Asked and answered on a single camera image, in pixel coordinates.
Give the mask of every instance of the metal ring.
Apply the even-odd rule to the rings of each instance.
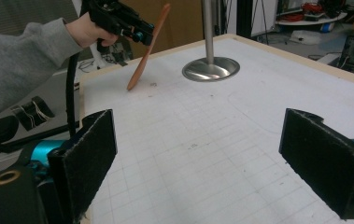
[[[14,180],[18,179],[20,175],[21,172],[17,170],[4,172],[0,175],[0,185],[6,185],[8,183],[11,183]]]

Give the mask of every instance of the round metal plate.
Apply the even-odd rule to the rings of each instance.
[[[214,63],[208,64],[202,58],[185,65],[183,76],[199,82],[214,82],[234,76],[240,70],[240,64],[233,59],[214,57]]]

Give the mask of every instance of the wooden spatula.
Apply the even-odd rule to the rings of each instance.
[[[156,38],[159,35],[160,30],[162,29],[162,26],[164,24],[165,19],[167,18],[170,8],[171,8],[170,4],[164,5],[162,12],[160,14],[160,17],[157,20],[156,26],[154,27],[154,30],[153,30],[152,42],[151,42],[150,46],[148,47],[147,52],[145,53],[144,57],[141,59],[141,62],[139,62],[139,65],[136,67],[135,72],[133,73],[133,76],[130,79],[130,82],[128,83],[128,86],[127,86],[128,91],[131,90],[136,85],[136,83],[138,82],[138,79],[141,77],[142,73],[144,72],[150,52],[153,49],[153,45],[156,42]]]

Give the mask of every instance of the person's hand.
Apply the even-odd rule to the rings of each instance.
[[[92,22],[89,13],[66,24],[66,30],[82,48],[87,48],[95,43],[98,38],[104,39],[101,42],[104,47],[113,45],[118,39],[117,35],[107,32]]]

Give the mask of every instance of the gray sleeve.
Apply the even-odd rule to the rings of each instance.
[[[51,77],[82,48],[64,20],[29,23],[20,36],[0,35],[0,112]]]

